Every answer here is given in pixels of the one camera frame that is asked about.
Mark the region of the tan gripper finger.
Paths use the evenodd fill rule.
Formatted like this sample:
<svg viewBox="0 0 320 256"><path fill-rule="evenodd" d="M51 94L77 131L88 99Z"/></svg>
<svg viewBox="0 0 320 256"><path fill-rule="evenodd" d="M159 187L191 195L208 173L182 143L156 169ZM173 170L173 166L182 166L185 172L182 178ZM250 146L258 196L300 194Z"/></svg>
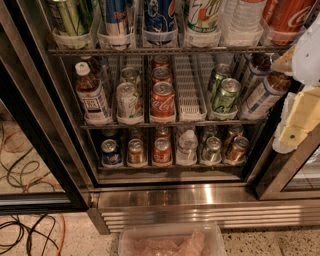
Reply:
<svg viewBox="0 0 320 256"><path fill-rule="evenodd" d="M319 123L320 87L308 87L295 96L279 140L286 146L297 147Z"/></svg>
<svg viewBox="0 0 320 256"><path fill-rule="evenodd" d="M284 73L285 75L292 76L293 68L292 61L295 51L295 46L291 46L282 56L277 58L271 64L271 70L276 72Z"/></svg>

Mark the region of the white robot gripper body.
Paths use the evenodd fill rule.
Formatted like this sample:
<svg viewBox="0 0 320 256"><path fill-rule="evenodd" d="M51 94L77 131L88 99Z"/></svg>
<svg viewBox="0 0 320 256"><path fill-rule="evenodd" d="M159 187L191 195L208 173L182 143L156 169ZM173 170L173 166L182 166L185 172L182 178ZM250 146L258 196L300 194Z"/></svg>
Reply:
<svg viewBox="0 0 320 256"><path fill-rule="evenodd" d="M295 45L292 71L302 84L320 86L320 14Z"/></svg>

